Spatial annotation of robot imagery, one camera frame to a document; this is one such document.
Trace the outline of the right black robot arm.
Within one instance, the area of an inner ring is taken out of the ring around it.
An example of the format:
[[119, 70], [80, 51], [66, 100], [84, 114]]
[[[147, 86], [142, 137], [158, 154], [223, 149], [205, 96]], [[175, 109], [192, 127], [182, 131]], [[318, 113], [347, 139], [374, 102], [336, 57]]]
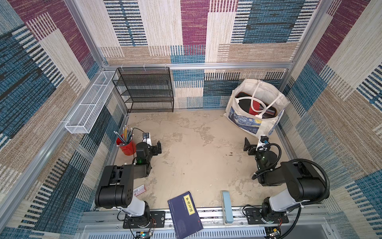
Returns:
[[264, 187], [286, 185], [286, 190], [264, 199], [260, 210], [264, 220], [329, 197], [329, 177], [316, 162], [302, 158], [280, 162], [281, 147], [270, 143], [267, 136], [261, 136], [257, 144], [251, 144], [245, 138], [243, 150], [255, 157], [257, 171], [253, 173], [252, 180], [257, 180]]

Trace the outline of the black red mesh case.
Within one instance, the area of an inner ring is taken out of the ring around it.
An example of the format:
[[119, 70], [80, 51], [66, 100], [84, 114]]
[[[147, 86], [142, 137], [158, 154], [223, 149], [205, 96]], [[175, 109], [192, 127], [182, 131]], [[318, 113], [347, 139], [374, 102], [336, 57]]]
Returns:
[[[236, 98], [242, 98], [242, 97], [249, 97], [250, 95], [247, 94], [247, 93], [244, 93], [244, 92], [240, 92], [239, 94], [236, 95]], [[242, 99], [242, 100], [239, 100], [239, 106], [242, 110], [244, 110], [245, 112], [251, 114], [251, 115], [258, 115], [260, 114], [260, 112], [256, 112], [254, 111], [251, 107], [250, 107], [250, 103], [251, 103], [251, 99]], [[262, 111], [264, 109], [264, 107], [257, 101], [253, 101], [252, 102], [252, 106], [255, 110], [257, 111]], [[266, 112], [263, 114], [263, 118], [264, 119], [269, 119], [269, 118], [273, 118], [276, 116], [276, 109], [274, 107], [269, 107]]]

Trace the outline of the white canvas tote bag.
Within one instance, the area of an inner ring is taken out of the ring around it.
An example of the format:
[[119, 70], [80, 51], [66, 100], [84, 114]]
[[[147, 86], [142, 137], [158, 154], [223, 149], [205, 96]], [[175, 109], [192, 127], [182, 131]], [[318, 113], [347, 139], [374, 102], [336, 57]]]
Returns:
[[260, 138], [273, 133], [288, 104], [287, 97], [275, 86], [262, 80], [245, 79], [232, 91], [224, 116]]

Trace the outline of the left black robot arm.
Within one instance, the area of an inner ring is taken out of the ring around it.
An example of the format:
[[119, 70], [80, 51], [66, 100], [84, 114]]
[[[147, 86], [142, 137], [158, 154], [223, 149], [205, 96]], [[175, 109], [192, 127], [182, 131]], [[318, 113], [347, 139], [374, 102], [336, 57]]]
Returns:
[[150, 208], [147, 202], [134, 196], [134, 180], [148, 177], [152, 157], [161, 153], [161, 142], [154, 146], [140, 142], [136, 145], [135, 163], [106, 166], [96, 190], [95, 205], [106, 209], [119, 208], [134, 223], [148, 224], [151, 221]]

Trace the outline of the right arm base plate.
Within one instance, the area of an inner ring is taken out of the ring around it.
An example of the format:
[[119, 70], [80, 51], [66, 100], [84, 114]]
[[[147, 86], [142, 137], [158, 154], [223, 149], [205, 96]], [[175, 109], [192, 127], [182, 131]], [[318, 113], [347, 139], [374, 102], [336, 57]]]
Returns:
[[262, 213], [259, 207], [244, 207], [242, 210], [244, 216], [247, 218], [249, 225], [265, 225], [265, 224], [287, 224], [289, 219], [286, 212], [273, 212], [268, 214]]

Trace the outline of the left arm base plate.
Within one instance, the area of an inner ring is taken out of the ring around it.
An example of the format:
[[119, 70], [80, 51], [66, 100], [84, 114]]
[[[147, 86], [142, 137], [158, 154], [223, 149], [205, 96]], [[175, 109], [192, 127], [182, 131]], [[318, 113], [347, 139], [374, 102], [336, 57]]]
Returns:
[[165, 225], [165, 211], [151, 211], [150, 213], [144, 213], [140, 217], [129, 217], [125, 215], [123, 221], [124, 229], [150, 229], [150, 228], [163, 228]]

